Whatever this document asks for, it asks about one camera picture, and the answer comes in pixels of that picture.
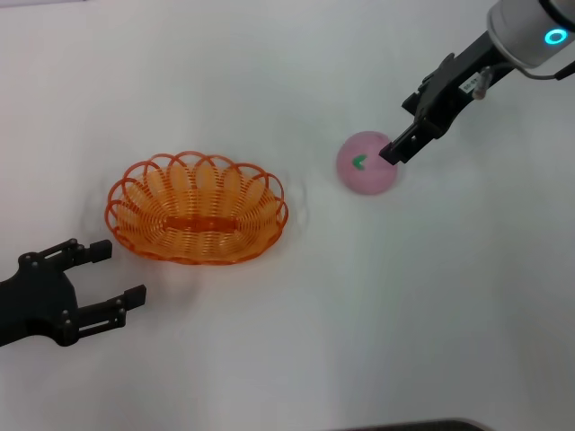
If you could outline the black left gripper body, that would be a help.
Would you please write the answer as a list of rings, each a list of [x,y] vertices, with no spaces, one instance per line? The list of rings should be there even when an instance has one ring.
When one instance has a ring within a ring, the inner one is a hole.
[[[19,268],[1,283],[1,345],[32,336],[61,347],[79,340],[75,289],[63,271],[38,253],[24,254]]]

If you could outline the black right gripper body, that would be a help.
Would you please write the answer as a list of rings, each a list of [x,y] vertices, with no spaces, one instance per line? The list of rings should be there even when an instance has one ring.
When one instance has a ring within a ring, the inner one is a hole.
[[[443,136],[474,101],[473,90],[482,80],[483,71],[490,73],[490,79],[484,82],[487,88],[512,71],[487,32],[460,54],[448,55],[403,102],[402,107],[412,114],[413,122],[402,136]]]

